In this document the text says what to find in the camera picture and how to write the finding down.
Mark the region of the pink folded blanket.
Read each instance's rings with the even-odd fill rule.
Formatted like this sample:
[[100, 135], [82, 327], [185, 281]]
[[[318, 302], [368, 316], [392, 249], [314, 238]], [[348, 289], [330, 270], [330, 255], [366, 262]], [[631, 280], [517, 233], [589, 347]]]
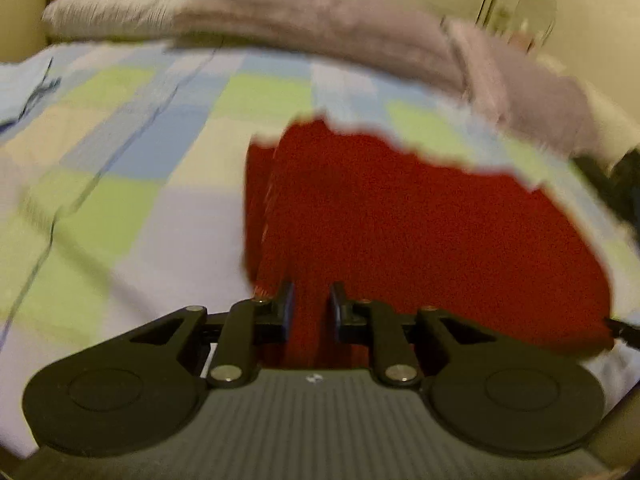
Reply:
[[256, 40], [422, 81], [559, 154], [603, 153], [575, 79], [458, 18], [436, 18], [394, 0], [188, 0], [174, 23], [182, 32]]

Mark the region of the white striped pillow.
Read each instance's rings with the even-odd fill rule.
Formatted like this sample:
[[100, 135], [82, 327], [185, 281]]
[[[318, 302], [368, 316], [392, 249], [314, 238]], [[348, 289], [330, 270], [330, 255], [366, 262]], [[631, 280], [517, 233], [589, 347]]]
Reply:
[[41, 21], [54, 41], [160, 39], [175, 35], [175, 12], [188, 1], [54, 0]]

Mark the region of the checkered bed sheet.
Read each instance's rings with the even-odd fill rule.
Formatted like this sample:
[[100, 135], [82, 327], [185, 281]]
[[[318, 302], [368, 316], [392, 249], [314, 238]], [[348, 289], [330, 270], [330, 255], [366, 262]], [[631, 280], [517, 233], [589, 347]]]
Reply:
[[435, 162], [543, 185], [602, 257], [616, 318], [639, 319], [639, 255], [575, 168], [498, 133], [418, 82], [268, 49], [59, 44], [1, 131], [1, 444], [25, 457], [35, 372], [189, 304], [250, 293], [241, 268], [244, 157], [320, 112]]

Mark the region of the red knitted sweater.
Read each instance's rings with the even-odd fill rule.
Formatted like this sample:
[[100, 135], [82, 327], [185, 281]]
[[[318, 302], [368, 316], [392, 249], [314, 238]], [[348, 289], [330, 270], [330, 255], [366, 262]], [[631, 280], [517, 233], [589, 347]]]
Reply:
[[256, 292], [294, 286], [283, 368], [360, 366], [337, 339], [330, 287], [399, 313], [447, 310], [561, 353], [612, 347], [610, 283], [547, 194], [507, 174], [434, 166], [320, 119], [289, 126], [245, 159], [245, 266]]

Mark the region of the light blue folded garment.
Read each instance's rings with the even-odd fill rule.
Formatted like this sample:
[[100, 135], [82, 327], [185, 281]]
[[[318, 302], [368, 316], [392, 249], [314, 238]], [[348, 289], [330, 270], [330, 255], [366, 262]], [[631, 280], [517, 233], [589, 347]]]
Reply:
[[19, 63], [1, 64], [0, 128], [19, 122], [45, 96], [55, 91], [61, 78], [52, 76], [52, 56], [34, 56]]

